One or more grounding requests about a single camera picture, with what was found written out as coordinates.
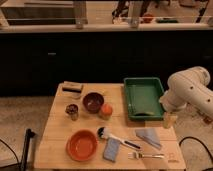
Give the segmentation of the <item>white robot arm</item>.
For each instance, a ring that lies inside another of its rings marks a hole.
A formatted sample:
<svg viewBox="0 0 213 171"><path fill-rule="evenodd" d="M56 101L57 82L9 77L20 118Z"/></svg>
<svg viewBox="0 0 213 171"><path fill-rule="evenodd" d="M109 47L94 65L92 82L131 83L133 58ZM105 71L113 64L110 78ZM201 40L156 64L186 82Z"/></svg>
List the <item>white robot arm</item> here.
<svg viewBox="0 0 213 171"><path fill-rule="evenodd" d="M168 89L159 98L165 113L163 127L168 129L177 119L176 112L191 104L204 116L213 119L213 90L207 85L211 77L208 70L201 66L178 71L169 76Z"/></svg>

